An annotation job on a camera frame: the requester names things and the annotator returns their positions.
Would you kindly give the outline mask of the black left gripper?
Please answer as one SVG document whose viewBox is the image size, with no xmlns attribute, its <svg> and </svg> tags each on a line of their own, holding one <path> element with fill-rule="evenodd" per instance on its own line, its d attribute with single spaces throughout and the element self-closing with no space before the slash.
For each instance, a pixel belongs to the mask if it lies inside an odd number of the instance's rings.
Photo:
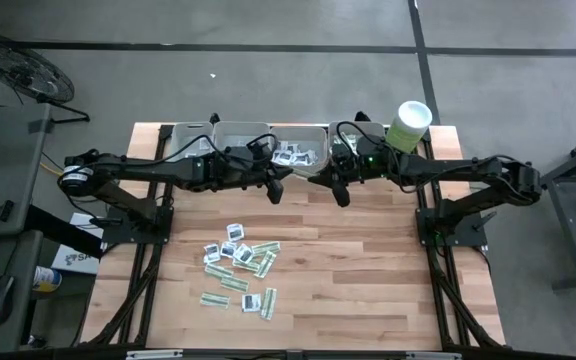
<svg viewBox="0 0 576 360">
<path fill-rule="evenodd" d="M 267 198 L 273 205 L 281 202 L 284 187 L 280 180 L 293 173 L 283 165 L 273 165 L 272 150 L 267 142 L 232 146 L 224 150 L 226 157 L 225 189 L 264 185 Z"/>
</svg>

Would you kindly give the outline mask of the white and yellow can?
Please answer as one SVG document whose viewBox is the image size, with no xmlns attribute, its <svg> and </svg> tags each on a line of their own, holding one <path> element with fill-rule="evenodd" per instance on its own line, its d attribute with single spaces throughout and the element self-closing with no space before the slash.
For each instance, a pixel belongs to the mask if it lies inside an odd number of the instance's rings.
<svg viewBox="0 0 576 360">
<path fill-rule="evenodd" d="M 62 275 L 52 268 L 36 266 L 32 290 L 41 293 L 52 293 L 56 291 L 62 283 Z"/>
</svg>

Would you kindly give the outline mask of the black aluminium frame struts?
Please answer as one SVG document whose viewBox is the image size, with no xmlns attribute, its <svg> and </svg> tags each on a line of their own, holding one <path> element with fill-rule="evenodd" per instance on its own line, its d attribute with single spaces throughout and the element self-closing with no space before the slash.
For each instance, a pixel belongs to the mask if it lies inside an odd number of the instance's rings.
<svg viewBox="0 0 576 360">
<path fill-rule="evenodd" d="M 416 210 L 417 229 L 427 254 L 441 349 L 456 353 L 502 348 L 503 332 L 488 333 L 463 301 L 453 247 L 445 236 L 435 233 L 430 217 L 444 199 L 440 184 L 433 180 L 417 195 L 420 204 Z"/>
<path fill-rule="evenodd" d="M 146 197 L 163 214 L 162 231 L 146 243 L 111 243 L 100 265 L 82 325 L 82 345 L 147 342 L 163 248 L 173 223 L 173 187 L 152 182 Z"/>
</svg>

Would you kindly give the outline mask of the black front frame rail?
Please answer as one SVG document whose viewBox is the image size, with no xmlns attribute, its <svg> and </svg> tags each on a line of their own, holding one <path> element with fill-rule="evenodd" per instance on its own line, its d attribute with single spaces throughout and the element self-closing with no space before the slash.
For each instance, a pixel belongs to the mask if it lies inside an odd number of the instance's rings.
<svg viewBox="0 0 576 360">
<path fill-rule="evenodd" d="M 82 345 L 0 352 L 0 360 L 125 360 L 129 351 L 150 350 L 135 344 Z M 251 350 L 182 349 L 179 360 L 405 360 L 407 352 L 420 350 Z M 576 360 L 576 356 L 517 351 L 509 348 L 456 352 L 463 360 Z"/>
</svg>

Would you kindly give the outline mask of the black floor fan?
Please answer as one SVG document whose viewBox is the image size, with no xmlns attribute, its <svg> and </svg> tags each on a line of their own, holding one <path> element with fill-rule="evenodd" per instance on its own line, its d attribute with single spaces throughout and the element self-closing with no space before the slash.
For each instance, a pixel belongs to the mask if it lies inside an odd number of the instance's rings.
<svg viewBox="0 0 576 360">
<path fill-rule="evenodd" d="M 90 116 L 66 103 L 75 96 L 72 80 L 55 64 L 32 49 L 16 45 L 16 41 L 0 35 L 0 83 L 7 85 L 38 104 L 48 104 L 76 114 L 76 117 L 55 120 L 56 124 L 90 122 Z"/>
</svg>

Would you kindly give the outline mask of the white plastic bin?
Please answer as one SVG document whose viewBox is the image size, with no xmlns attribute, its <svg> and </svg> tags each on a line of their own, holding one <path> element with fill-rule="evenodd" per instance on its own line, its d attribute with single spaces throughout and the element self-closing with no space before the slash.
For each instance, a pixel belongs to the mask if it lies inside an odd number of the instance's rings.
<svg viewBox="0 0 576 360">
<path fill-rule="evenodd" d="M 170 158 L 171 162 L 180 160 L 182 158 L 197 157 L 202 156 L 213 151 L 213 148 L 209 150 L 201 150 L 199 148 L 199 141 L 202 138 L 210 141 L 213 139 L 213 125 L 209 122 L 197 122 L 197 123 L 177 123 L 174 125 L 168 155 L 176 153 L 176 156 Z"/>
<path fill-rule="evenodd" d="M 214 125 L 214 144 L 219 150 L 226 147 L 245 146 L 253 139 L 270 131 L 270 126 L 262 122 L 221 121 Z"/>
<path fill-rule="evenodd" d="M 309 150 L 312 150 L 318 157 L 317 163 L 311 166 L 294 166 L 291 162 L 286 164 L 286 166 L 290 166 L 308 174 L 315 174 L 322 170 L 327 164 L 329 152 L 328 135 L 323 128 L 310 126 L 276 126 L 271 129 L 271 133 L 274 134 L 279 141 L 275 154 L 280 151 L 290 152 L 287 149 L 287 145 L 289 143 L 298 143 L 300 152 L 291 152 L 292 156 L 300 153 L 306 154 Z"/>
<path fill-rule="evenodd" d="M 346 141 L 355 146 L 363 133 L 377 137 L 385 136 L 385 128 L 382 124 L 374 122 L 336 121 L 328 125 L 328 143 L 342 144 Z"/>
</svg>

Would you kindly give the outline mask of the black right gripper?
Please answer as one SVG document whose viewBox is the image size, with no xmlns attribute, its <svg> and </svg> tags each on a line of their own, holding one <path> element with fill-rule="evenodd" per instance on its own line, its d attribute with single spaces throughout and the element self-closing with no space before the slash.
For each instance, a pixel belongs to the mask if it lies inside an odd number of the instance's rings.
<svg viewBox="0 0 576 360">
<path fill-rule="evenodd" d="M 332 167 L 307 178 L 309 183 L 332 189 L 340 207 L 350 204 L 346 182 L 364 181 L 375 178 L 391 178 L 395 161 L 390 147 L 383 137 L 358 136 L 354 143 L 334 137 L 331 147 Z M 338 181 L 339 176 L 346 182 Z"/>
</svg>

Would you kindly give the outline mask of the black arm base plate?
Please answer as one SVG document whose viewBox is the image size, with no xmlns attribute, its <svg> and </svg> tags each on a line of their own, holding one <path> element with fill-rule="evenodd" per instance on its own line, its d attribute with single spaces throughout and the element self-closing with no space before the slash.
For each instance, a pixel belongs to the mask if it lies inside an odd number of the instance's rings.
<svg viewBox="0 0 576 360">
<path fill-rule="evenodd" d="M 109 244 L 163 245 L 170 238 L 173 216 L 172 207 L 158 206 L 153 219 L 142 218 L 138 214 L 129 214 L 111 207 L 108 217 L 120 219 L 121 223 L 105 227 L 102 240 Z"/>
<path fill-rule="evenodd" d="M 480 214 L 463 218 L 453 233 L 442 232 L 434 224 L 434 209 L 422 208 L 415 212 L 419 242 L 428 247 L 480 247 L 487 244 L 484 225 Z"/>
</svg>

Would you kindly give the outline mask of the white printed cardboard box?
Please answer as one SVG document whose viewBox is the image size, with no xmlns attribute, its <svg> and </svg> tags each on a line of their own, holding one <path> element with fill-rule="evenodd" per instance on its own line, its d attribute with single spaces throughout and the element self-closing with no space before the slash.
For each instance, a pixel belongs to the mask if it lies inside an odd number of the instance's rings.
<svg viewBox="0 0 576 360">
<path fill-rule="evenodd" d="M 104 230 L 92 225 L 90 223 L 91 219 L 92 217 L 90 215 L 74 213 L 70 219 L 70 224 L 101 239 Z M 51 268 L 59 271 L 96 275 L 98 273 L 99 263 L 100 261 L 96 258 L 78 252 L 66 245 L 60 245 L 51 264 Z"/>
</svg>

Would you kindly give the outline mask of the green wipes canister white lid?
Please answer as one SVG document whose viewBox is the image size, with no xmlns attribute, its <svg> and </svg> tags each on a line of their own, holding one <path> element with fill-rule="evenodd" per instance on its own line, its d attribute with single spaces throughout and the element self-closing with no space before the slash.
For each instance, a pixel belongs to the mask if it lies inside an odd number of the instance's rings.
<svg viewBox="0 0 576 360">
<path fill-rule="evenodd" d="M 433 120 L 432 111 L 419 101 L 402 103 L 387 133 L 386 141 L 395 149 L 411 153 Z"/>
</svg>

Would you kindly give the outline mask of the silver bracket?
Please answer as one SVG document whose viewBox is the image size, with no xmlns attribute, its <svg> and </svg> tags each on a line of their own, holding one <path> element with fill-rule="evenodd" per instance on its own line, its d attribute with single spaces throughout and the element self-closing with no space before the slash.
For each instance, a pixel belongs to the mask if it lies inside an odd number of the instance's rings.
<svg viewBox="0 0 576 360">
<path fill-rule="evenodd" d="M 150 349 L 129 351 L 125 360 L 179 360 L 183 358 L 182 349 Z"/>
<path fill-rule="evenodd" d="M 407 352 L 405 360 L 463 360 L 458 353 L 447 352 Z"/>
</svg>

